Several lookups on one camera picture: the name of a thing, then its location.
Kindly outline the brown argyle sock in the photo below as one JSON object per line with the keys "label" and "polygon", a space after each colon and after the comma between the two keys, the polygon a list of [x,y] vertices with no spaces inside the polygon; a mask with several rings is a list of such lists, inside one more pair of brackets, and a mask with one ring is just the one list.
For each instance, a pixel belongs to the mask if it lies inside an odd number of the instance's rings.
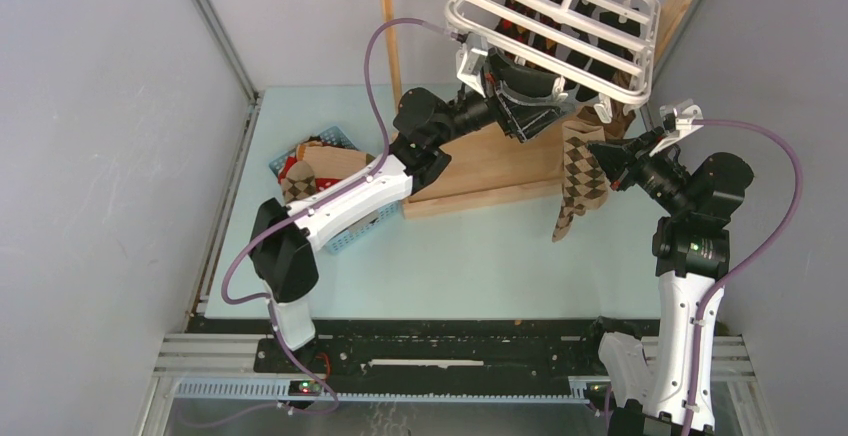
{"label": "brown argyle sock", "polygon": [[313,168],[306,161],[297,161],[285,170],[280,177],[283,202],[304,200],[318,193]]}
{"label": "brown argyle sock", "polygon": [[582,120],[566,120],[561,131],[562,199],[552,233],[553,242],[562,240],[569,233],[575,218],[599,209],[609,193],[607,178],[589,150],[590,143],[605,141],[603,128]]}

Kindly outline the plain brown sock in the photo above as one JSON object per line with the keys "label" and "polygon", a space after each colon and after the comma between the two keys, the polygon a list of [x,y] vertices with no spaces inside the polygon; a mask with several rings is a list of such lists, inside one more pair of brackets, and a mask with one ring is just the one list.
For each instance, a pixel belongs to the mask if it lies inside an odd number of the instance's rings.
{"label": "plain brown sock", "polygon": [[590,106],[584,106],[577,113],[577,118],[589,125],[601,127],[606,140],[624,139],[636,118],[636,112],[633,109],[626,111],[625,105],[618,101],[612,101],[611,108],[612,116],[608,123],[602,122],[595,109]]}

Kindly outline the white plastic clip hanger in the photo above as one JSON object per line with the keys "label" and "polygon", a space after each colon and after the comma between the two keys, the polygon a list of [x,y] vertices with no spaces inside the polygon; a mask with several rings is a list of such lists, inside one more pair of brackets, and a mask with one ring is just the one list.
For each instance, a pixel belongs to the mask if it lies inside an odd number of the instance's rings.
{"label": "white plastic clip hanger", "polygon": [[576,81],[603,121],[611,102],[647,103],[659,0],[448,0],[444,15],[463,44],[499,49]]}

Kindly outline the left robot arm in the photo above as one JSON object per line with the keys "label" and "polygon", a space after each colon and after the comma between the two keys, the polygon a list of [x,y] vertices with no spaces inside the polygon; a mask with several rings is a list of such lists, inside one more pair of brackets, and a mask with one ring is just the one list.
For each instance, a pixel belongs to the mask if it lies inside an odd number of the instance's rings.
{"label": "left robot arm", "polygon": [[277,358],[290,371],[304,372],[316,359],[305,297],[318,280],[314,254],[327,240],[435,182],[451,161],[443,145],[491,124],[524,143],[590,97],[573,79],[499,50],[466,66],[477,89],[460,88],[450,101],[421,87],[402,96],[397,135],[374,165],[299,201],[270,199],[259,207],[253,234],[265,238],[249,256],[269,293],[272,326],[283,337]]}

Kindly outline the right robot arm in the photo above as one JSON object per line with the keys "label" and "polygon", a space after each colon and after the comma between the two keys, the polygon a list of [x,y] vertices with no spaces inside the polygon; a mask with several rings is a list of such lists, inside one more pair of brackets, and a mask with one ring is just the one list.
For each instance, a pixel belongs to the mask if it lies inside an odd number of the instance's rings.
{"label": "right robot arm", "polygon": [[729,272],[727,225],[754,179],[736,155],[707,157],[694,173],[670,157],[659,131],[591,142],[589,151],[612,189],[641,188],[665,211],[652,240],[661,300],[657,356],[644,359],[640,339],[612,332],[586,341],[585,367],[610,376],[610,435],[712,435],[713,340]]}

